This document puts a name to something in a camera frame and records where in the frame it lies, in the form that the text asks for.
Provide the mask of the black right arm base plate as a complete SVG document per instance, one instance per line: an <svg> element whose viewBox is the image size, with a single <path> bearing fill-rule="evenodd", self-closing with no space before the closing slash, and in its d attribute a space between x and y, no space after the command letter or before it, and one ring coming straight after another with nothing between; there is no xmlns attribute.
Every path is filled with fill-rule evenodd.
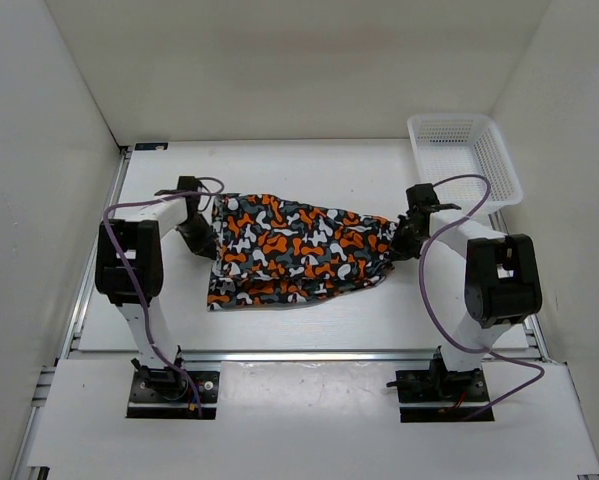
<svg viewBox="0 0 599 480"><path fill-rule="evenodd" d="M442 373L398 370L386 384L397 392L401 423L494 422L481 369Z"/></svg>

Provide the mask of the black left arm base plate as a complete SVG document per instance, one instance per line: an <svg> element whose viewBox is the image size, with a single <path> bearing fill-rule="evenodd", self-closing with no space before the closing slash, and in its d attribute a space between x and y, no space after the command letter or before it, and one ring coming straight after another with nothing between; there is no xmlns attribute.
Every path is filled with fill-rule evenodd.
<svg viewBox="0 0 599 480"><path fill-rule="evenodd" d="M188 370L195 389L171 369L139 368L133 372L126 417L129 419L214 420L220 372Z"/></svg>

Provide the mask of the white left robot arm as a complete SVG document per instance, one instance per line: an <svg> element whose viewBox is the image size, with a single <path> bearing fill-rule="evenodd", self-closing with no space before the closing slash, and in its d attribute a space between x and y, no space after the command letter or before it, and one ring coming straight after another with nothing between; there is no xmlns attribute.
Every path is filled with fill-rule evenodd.
<svg viewBox="0 0 599 480"><path fill-rule="evenodd" d="M159 302L164 285L162 240L171 232L200 257L216 257L213 230L200 205L224 190L213 177L181 176L147 201L117 203L99 226L95 287L124 317L138 351L136 372L167 400L192 384Z"/></svg>

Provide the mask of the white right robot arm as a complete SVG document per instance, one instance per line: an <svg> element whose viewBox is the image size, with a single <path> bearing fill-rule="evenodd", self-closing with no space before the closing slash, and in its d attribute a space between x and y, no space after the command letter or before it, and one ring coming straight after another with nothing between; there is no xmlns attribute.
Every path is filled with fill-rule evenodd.
<svg viewBox="0 0 599 480"><path fill-rule="evenodd" d="M443 204L430 183L406 190L408 210L399 217L391 252L418 261L418 282L424 307L444 338L439 347L443 365L428 375L428 387L449 400L465 384L463 372L481 367L496 341L512 326L537 313L543 302L532 239L506 235L472 219L452 203ZM436 317L425 285L425 260L439 241L465 262L465 314L449 333Z"/></svg>

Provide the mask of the orange camouflage shorts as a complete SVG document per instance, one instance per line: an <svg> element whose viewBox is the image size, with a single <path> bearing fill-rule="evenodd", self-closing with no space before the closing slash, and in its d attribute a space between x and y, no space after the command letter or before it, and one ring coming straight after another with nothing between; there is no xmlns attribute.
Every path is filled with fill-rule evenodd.
<svg viewBox="0 0 599 480"><path fill-rule="evenodd" d="M207 307L285 307L374 287L393 268L395 222L272 194L213 201Z"/></svg>

